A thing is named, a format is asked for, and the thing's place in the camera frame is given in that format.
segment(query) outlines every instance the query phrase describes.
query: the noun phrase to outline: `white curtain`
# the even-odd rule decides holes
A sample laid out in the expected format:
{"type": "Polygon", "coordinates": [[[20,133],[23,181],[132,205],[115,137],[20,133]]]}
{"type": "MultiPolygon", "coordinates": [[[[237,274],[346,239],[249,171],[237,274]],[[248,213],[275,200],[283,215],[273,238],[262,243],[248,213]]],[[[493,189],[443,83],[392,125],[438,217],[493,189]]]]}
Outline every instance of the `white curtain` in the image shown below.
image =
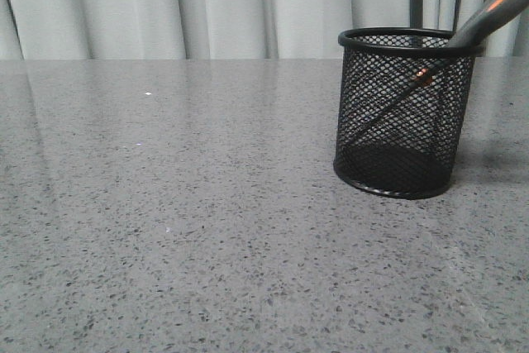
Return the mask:
{"type": "MultiPolygon", "coordinates": [[[[483,0],[0,0],[0,59],[340,58],[364,26],[452,30],[483,0]]],[[[486,55],[529,53],[529,12],[486,55]]]]}

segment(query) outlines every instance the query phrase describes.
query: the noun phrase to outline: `gray quartz countertop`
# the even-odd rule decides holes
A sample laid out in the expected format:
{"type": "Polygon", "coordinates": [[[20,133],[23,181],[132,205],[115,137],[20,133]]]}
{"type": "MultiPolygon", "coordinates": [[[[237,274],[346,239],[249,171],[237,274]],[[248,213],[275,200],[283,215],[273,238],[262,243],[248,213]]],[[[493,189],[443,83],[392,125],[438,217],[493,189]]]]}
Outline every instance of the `gray quartz countertop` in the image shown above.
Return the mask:
{"type": "Polygon", "coordinates": [[[528,352],[529,59],[448,192],[332,169],[339,60],[0,63],[1,352],[528,352]]]}

